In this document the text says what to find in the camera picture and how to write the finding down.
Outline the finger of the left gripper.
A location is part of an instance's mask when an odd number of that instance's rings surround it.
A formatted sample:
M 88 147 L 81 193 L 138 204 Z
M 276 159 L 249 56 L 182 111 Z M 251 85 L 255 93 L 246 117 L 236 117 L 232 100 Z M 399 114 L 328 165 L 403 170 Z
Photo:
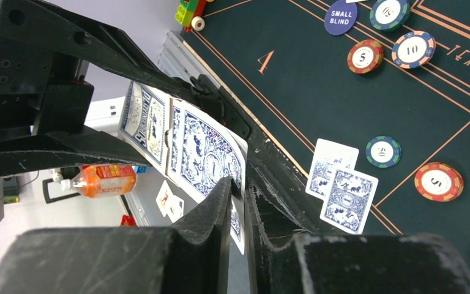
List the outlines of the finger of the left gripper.
M 131 145 L 90 127 L 78 134 L 50 132 L 0 142 L 0 178 L 83 165 L 149 165 Z
M 197 104 L 194 87 L 164 74 L 121 29 L 46 1 L 0 1 L 0 39 L 82 59 Z

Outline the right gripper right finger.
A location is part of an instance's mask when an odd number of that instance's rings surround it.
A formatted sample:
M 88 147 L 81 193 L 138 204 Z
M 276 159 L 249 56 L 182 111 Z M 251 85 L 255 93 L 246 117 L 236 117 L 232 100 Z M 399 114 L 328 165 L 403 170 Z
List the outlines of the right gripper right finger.
M 245 208 L 251 293 L 470 293 L 470 272 L 443 237 L 316 235 L 281 214 L 272 240 L 248 186 Z

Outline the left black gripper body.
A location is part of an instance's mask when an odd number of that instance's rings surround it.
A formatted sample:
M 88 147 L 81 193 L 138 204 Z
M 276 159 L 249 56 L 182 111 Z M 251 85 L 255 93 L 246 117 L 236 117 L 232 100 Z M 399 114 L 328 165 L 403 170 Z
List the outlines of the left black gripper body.
M 75 34 L 62 10 L 44 1 L 0 1 L 0 130 L 75 134 L 94 91 L 88 62 L 71 55 Z

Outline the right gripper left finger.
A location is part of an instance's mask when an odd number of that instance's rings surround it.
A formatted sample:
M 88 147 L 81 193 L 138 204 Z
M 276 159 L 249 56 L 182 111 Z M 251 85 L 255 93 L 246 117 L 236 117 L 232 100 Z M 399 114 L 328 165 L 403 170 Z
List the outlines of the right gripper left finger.
M 226 293 L 233 181 L 167 227 L 30 230 L 0 262 L 0 293 Z

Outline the blue playing card deck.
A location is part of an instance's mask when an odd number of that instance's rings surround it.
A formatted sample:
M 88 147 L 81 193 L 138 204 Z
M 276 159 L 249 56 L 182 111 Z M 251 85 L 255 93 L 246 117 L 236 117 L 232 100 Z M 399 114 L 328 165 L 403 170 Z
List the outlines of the blue playing card deck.
M 155 87 L 131 81 L 125 95 L 119 136 L 165 175 L 170 129 L 171 96 Z

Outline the orange poker chip stack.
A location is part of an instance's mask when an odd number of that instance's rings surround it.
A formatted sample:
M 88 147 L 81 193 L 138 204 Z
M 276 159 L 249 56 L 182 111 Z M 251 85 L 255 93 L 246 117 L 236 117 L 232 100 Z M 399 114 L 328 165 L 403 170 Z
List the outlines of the orange poker chip stack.
M 461 174 L 441 162 L 431 162 L 418 169 L 414 185 L 421 196 L 436 202 L 450 202 L 458 198 L 465 187 Z

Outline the card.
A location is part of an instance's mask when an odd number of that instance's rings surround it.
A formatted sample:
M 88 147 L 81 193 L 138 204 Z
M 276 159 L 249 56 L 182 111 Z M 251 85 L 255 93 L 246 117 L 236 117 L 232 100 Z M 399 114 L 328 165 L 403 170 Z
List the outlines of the card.
M 352 235 L 361 235 L 379 184 L 365 173 L 334 166 L 319 218 Z
M 317 139 L 305 192 L 325 199 L 333 168 L 342 166 L 354 169 L 358 155 L 357 148 L 322 138 Z

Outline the card being pulled out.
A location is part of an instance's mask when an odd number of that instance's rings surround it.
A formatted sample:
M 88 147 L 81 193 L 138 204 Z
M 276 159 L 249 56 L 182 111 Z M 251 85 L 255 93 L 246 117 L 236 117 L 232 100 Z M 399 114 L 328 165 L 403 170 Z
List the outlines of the card being pulled out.
M 237 187 L 231 201 L 230 234 L 245 252 L 246 142 L 194 105 L 173 99 L 167 175 L 195 203 L 224 177 Z

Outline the green poker chip stack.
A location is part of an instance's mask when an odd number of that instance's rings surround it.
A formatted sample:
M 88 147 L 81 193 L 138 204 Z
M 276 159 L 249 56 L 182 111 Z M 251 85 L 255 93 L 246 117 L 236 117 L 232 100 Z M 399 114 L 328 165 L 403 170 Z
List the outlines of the green poker chip stack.
M 399 163 L 402 149 L 399 142 L 390 136 L 376 136 L 365 148 L 369 163 L 378 168 L 389 168 Z

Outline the blue small blind button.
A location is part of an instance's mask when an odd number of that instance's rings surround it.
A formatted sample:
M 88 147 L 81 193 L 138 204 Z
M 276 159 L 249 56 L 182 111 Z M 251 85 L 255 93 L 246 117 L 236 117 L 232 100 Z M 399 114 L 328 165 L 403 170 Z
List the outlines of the blue small blind button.
M 347 33 L 354 26 L 357 17 L 358 8 L 356 3 L 338 0 L 326 12 L 324 27 L 330 35 L 340 36 Z

